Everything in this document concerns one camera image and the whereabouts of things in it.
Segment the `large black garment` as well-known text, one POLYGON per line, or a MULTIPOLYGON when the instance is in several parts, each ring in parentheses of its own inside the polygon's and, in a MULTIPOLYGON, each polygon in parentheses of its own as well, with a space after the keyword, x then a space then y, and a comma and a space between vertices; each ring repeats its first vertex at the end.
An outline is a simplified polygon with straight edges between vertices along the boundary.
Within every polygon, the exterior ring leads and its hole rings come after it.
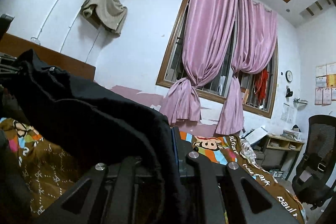
MULTIPOLYGON (((78 180, 98 163, 137 159, 135 223, 189 221, 174 138, 160 112, 50 66, 28 50, 1 73, 2 118, 32 126, 60 146, 72 157, 78 180)), ((37 217, 1 130, 1 223, 34 223, 37 217)))

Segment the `brown patterned cartoon bedspread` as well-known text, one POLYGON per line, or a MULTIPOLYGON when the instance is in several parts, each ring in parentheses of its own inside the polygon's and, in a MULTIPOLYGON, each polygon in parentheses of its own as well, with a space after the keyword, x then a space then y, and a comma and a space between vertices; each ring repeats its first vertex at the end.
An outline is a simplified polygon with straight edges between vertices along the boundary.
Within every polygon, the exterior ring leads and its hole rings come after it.
MULTIPOLYGON (((31 213, 37 217, 79 179, 74 161, 60 146, 44 139, 32 126, 12 118, 2 118, 1 130, 5 132, 10 152, 18 162, 29 191, 31 213)), ((306 223, 302 203, 257 164, 256 154, 248 141, 233 135, 205 138, 181 132, 180 136, 215 164, 237 162, 299 223, 306 223)))

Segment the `black mesh office chair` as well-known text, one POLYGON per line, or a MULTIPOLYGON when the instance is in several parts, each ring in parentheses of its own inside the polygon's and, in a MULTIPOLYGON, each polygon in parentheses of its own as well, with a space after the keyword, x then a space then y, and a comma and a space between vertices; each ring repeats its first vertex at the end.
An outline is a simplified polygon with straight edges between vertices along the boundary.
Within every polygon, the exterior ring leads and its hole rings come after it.
POLYGON ((335 168, 335 117, 314 115, 309 118, 305 153, 291 182, 299 202, 322 207, 335 194, 335 182, 327 185, 335 168))

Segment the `red cloth at window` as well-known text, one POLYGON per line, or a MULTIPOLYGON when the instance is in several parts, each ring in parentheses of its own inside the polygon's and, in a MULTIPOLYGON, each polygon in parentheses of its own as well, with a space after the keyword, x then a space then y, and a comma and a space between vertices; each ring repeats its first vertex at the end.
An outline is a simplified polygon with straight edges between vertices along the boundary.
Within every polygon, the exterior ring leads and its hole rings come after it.
POLYGON ((269 73, 266 68, 264 68, 260 73, 255 76, 255 96, 259 105, 266 98, 266 90, 268 83, 269 73))

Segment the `left pink curtain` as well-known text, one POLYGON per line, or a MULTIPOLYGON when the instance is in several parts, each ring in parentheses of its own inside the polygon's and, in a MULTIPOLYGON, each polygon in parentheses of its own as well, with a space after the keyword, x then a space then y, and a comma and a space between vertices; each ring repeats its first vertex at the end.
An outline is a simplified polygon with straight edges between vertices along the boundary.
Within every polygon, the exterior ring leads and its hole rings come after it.
POLYGON ((170 124, 201 119, 197 88, 219 73, 238 9, 238 0, 190 0, 182 47, 186 77, 177 80, 162 102, 170 124))

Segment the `pink curtain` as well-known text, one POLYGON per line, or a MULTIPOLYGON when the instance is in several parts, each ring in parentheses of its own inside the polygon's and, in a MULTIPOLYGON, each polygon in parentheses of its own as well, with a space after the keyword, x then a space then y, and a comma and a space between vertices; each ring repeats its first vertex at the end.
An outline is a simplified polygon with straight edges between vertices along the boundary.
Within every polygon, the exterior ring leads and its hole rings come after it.
POLYGON ((219 73, 238 9, 238 0, 190 0, 182 47, 186 77, 177 80, 162 102, 170 124, 201 119, 197 88, 219 73))
POLYGON ((277 14, 253 0, 238 0, 237 40, 231 61, 233 75, 216 134, 231 135, 243 129, 243 99, 238 74, 255 75, 265 69, 276 43, 277 14))

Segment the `right pink curtain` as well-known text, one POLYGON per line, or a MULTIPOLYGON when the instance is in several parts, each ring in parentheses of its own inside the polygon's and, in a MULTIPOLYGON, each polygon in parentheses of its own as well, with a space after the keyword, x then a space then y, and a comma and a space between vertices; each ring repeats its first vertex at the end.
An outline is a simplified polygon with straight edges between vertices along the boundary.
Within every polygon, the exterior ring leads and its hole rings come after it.
POLYGON ((238 0, 237 40, 231 61, 233 75, 216 134, 231 135, 243 129, 243 99, 238 74, 255 75, 265 69, 276 43, 277 14, 253 0, 238 0))

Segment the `wooden headboard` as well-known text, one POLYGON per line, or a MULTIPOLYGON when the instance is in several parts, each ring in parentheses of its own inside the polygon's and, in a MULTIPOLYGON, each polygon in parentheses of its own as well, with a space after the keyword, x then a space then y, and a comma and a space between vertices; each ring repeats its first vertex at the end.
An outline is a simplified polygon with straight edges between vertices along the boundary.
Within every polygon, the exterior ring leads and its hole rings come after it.
POLYGON ((92 81, 94 80, 96 67, 92 65, 11 34, 5 33, 1 38, 2 53, 18 57, 30 49, 33 49, 38 57, 48 65, 55 65, 73 75, 92 81))

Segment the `round wall clock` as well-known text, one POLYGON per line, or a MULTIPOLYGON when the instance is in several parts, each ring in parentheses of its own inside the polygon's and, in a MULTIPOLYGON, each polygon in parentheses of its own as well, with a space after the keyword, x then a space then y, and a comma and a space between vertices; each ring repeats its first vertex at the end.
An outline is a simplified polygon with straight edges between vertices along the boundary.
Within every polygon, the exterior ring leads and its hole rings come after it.
POLYGON ((293 80, 293 73, 290 70, 285 72, 285 78, 288 83, 291 83, 293 80))

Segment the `papers on wall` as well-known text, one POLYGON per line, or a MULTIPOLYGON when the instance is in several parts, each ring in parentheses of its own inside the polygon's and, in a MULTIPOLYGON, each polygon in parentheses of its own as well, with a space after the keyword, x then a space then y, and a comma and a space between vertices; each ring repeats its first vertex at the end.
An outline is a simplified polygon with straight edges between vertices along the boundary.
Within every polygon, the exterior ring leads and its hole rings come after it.
POLYGON ((336 94, 336 63, 315 67, 315 105, 331 105, 336 94))

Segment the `beige cloth on wall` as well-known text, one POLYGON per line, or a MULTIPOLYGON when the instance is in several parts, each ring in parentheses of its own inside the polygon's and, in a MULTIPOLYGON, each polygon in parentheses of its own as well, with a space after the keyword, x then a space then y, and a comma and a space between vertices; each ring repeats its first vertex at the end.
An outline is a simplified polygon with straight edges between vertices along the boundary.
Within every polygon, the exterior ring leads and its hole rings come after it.
POLYGON ((81 6, 84 18, 93 17, 112 34, 121 35, 127 17, 127 7, 120 0, 85 0, 81 6))

